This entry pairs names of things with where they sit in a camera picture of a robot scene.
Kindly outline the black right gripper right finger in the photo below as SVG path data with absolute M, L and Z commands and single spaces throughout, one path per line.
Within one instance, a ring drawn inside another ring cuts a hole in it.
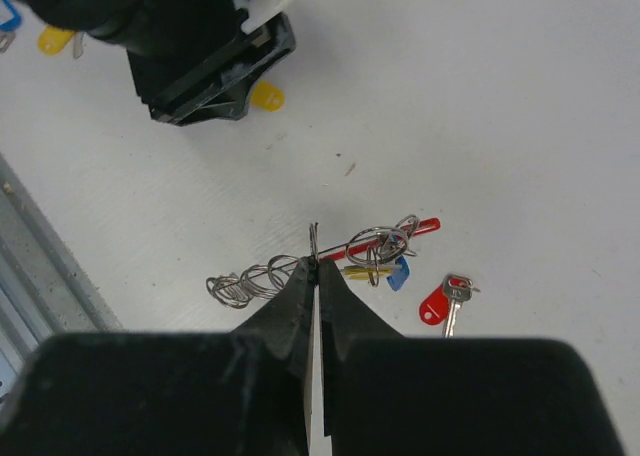
M 336 455 L 620 455 L 583 359 L 549 339 L 406 337 L 318 269 L 324 429 Z

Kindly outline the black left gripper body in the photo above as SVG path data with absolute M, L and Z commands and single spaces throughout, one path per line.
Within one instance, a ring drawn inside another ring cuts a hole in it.
M 296 49 L 288 17 L 279 13 L 250 34 L 202 33 L 168 58 L 127 54 L 137 96 L 156 122 L 189 126 L 238 121 L 258 80 Z

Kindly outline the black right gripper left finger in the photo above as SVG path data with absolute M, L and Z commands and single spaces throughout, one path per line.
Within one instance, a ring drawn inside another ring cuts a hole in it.
M 27 359 L 5 455 L 305 455 L 316 264 L 225 333 L 66 333 Z

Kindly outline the red tag key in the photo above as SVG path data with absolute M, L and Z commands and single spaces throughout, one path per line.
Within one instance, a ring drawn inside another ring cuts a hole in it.
M 470 278 L 449 273 L 420 304 L 420 319 L 429 326 L 442 325 L 442 337 L 452 338 L 460 309 L 475 293 L 480 292 Z

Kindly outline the metal keyring holder red handle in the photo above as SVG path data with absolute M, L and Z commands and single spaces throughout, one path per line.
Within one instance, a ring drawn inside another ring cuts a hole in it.
M 417 256 L 411 249 L 411 241 L 440 228 L 441 221 L 437 218 L 421 219 L 410 214 L 392 226 L 374 226 L 362 230 L 347 242 L 320 251 L 318 258 L 336 263 L 340 273 L 342 268 L 349 265 L 394 265 L 400 256 L 404 256 L 409 265 L 409 260 Z M 209 277 L 205 287 L 221 305 L 244 309 L 254 300 L 273 299 L 293 276 L 299 261 L 298 257 L 292 255 L 275 255 L 266 263 L 254 264 L 241 273 Z M 366 282 L 377 287 L 382 281 L 387 282 L 386 278 Z

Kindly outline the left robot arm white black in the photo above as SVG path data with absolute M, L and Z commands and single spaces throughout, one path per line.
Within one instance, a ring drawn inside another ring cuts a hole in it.
M 16 0 L 48 25 L 126 50 L 152 119 L 174 126 L 246 116 L 257 81 L 296 48 L 279 12 L 245 33 L 239 0 Z

